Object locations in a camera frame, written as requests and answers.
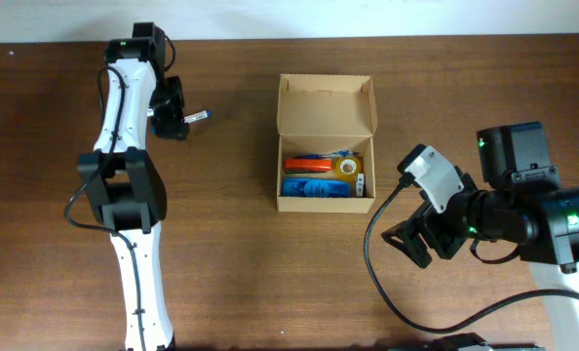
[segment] green indicator light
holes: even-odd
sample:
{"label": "green indicator light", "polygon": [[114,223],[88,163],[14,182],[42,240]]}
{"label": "green indicator light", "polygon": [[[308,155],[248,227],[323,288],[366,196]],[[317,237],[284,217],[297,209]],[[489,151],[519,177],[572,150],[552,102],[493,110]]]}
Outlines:
{"label": "green indicator light", "polygon": [[577,216],[577,214],[570,214],[566,217],[566,222],[569,223],[569,225],[578,225],[579,216]]}

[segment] box flap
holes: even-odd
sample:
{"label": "box flap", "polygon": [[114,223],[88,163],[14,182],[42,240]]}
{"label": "box flap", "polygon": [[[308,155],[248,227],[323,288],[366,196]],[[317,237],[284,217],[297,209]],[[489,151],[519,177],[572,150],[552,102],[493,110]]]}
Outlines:
{"label": "box flap", "polygon": [[370,137],[377,124],[371,77],[281,75],[277,112],[281,136]]}

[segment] brown table surface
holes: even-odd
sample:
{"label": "brown table surface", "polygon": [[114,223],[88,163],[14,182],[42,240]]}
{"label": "brown table surface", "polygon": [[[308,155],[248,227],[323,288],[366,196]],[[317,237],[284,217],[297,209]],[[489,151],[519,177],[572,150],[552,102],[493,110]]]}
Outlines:
{"label": "brown table surface", "polygon": [[[186,112],[212,112],[186,142],[147,139],[168,191],[161,261],[178,346],[346,347],[437,337],[387,309],[362,255],[371,214],[397,183],[397,164],[419,142],[482,184],[475,131],[539,120],[562,185],[579,185],[579,35],[176,46],[170,73],[183,81]],[[123,345],[123,293],[109,238],[62,218],[79,184],[77,155],[98,136],[96,73],[104,47],[0,45],[0,350]],[[280,73],[373,77],[379,127],[370,214],[277,213]],[[465,248],[420,270],[386,246],[377,234],[420,201],[416,189],[404,191],[372,238],[376,272],[412,320],[449,326],[534,288],[520,261],[483,265]],[[74,216],[93,221],[85,202]],[[486,244],[481,252],[497,257],[511,248]],[[490,342],[554,349],[541,299],[464,332],[471,331]]]}

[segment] black cable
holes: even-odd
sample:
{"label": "black cable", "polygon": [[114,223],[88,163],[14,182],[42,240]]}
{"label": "black cable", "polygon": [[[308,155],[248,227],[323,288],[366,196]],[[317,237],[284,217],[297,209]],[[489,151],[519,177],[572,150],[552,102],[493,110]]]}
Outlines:
{"label": "black cable", "polygon": [[171,63],[169,63],[169,65],[164,67],[164,71],[168,72],[168,70],[171,69],[171,67],[173,67],[174,60],[176,59],[176,50],[174,49],[173,41],[171,40],[171,38],[169,38],[169,36],[166,34],[164,34],[164,37],[166,38],[166,41],[169,42],[169,45],[171,46],[171,51],[173,52],[173,58],[171,59]]}
{"label": "black cable", "polygon": [[478,239],[474,240],[474,242],[472,243],[472,245],[469,247],[469,251],[472,253],[472,255],[473,255],[475,258],[477,258],[480,262],[482,262],[482,263],[484,263],[484,264],[502,264],[502,263],[510,262],[510,261],[512,261],[513,259],[515,259],[515,258],[517,258],[517,257],[520,256],[520,247],[519,247],[519,246],[516,246],[515,249],[514,249],[511,253],[505,255],[505,256],[502,257],[502,258],[497,258],[497,259],[484,259],[484,258],[482,258],[482,257],[480,257],[480,256],[478,255],[478,244],[479,244],[480,242],[481,242],[481,241],[478,240]]}
{"label": "black cable", "polygon": [[515,303],[515,302],[518,302],[521,300],[525,300],[528,298],[540,297],[540,296],[565,296],[565,297],[571,297],[571,298],[575,298],[575,299],[579,300],[579,293],[578,292],[572,292],[572,291],[567,291],[567,290],[558,290],[558,289],[536,290],[536,291],[531,291],[531,292],[518,293],[516,295],[504,298],[503,300],[497,301],[497,302],[493,303],[492,305],[485,307],[484,309],[477,312],[476,314],[472,315],[471,317],[467,318],[466,320],[464,320],[464,321],[462,321],[454,326],[448,327],[448,328],[429,328],[429,327],[424,327],[420,324],[417,324],[417,323],[411,321],[400,310],[398,310],[398,308],[394,305],[394,303],[389,299],[389,296],[387,296],[387,293],[383,290],[383,287],[380,285],[380,282],[378,282],[378,278],[376,278],[376,274],[374,273],[374,269],[371,266],[371,261],[369,260],[369,237],[371,234],[371,230],[374,227],[374,224],[380,218],[380,215],[383,213],[383,211],[385,211],[387,206],[389,206],[389,204],[394,200],[394,198],[404,188],[410,186],[411,184],[412,184],[412,179],[409,179],[407,177],[407,174],[403,175],[403,178],[401,178],[401,182],[398,184],[398,186],[396,187],[394,192],[387,198],[387,200],[385,200],[385,202],[380,206],[380,208],[376,211],[376,213],[372,217],[371,221],[369,222],[369,225],[367,226],[366,236],[364,238],[364,259],[366,260],[366,266],[367,266],[367,271],[369,272],[369,276],[371,277],[371,280],[376,285],[376,289],[378,290],[378,293],[380,293],[380,296],[383,298],[383,300],[385,300],[385,303],[387,303],[387,306],[389,306],[389,308],[392,310],[392,312],[394,312],[394,314],[396,314],[396,316],[398,316],[398,318],[400,318],[403,322],[405,322],[409,326],[411,326],[417,330],[423,331],[423,332],[451,333],[451,332],[458,332],[458,331],[462,330],[463,328],[470,326],[471,324],[473,324],[474,322],[476,322],[480,318],[486,317],[487,315],[497,311],[498,309],[500,309],[502,307],[506,307],[512,303]]}
{"label": "black cable", "polygon": [[103,159],[103,161],[101,162],[99,167],[94,172],[91,173],[91,175],[88,177],[88,179],[86,179],[86,181],[82,185],[80,185],[80,187],[77,188],[77,190],[73,193],[73,196],[71,196],[71,198],[66,203],[66,206],[64,206],[64,218],[66,218],[66,221],[74,227],[82,228],[82,229],[97,230],[97,231],[109,233],[112,236],[120,238],[127,246],[127,249],[130,252],[130,256],[132,257],[132,266],[134,267],[135,299],[136,299],[136,305],[137,305],[136,314],[137,314],[138,332],[140,334],[140,344],[142,345],[142,351],[146,351],[146,346],[144,344],[144,334],[143,334],[144,328],[142,327],[142,312],[141,312],[142,311],[142,305],[141,305],[142,300],[140,297],[141,296],[141,294],[140,294],[140,280],[138,277],[137,263],[135,261],[135,253],[134,253],[135,245],[133,245],[132,242],[129,239],[127,239],[127,237],[125,237],[123,234],[119,233],[118,231],[116,231],[114,229],[110,229],[110,228],[107,228],[104,226],[99,226],[99,225],[83,224],[83,223],[77,222],[73,218],[71,218],[71,214],[70,214],[73,204],[82,195],[82,193],[84,192],[86,187],[88,187],[88,185],[91,182],[93,182],[93,180],[95,180],[95,178],[97,178],[99,175],[101,175],[103,173],[103,171],[105,171],[105,168],[109,165],[110,160],[112,159],[112,156],[114,155],[114,149],[116,148],[116,142],[118,140],[118,129],[119,129],[119,126],[121,124],[123,107],[125,105],[126,85],[125,85],[125,80],[123,79],[123,76],[115,68],[110,67],[110,66],[106,66],[106,67],[99,70],[97,82],[98,82],[98,89],[99,89],[99,96],[100,96],[99,101],[101,104],[101,115],[103,117],[105,115],[105,108],[103,105],[103,94],[102,94],[102,89],[101,89],[101,85],[100,85],[101,84],[100,78],[101,78],[101,74],[103,72],[108,71],[108,70],[112,71],[118,77],[119,85],[121,88],[121,99],[120,99],[119,105],[118,105],[118,112],[116,114],[116,121],[114,122],[114,130],[112,131],[112,143],[110,144],[110,148],[109,148],[107,155],[105,156],[105,158]]}

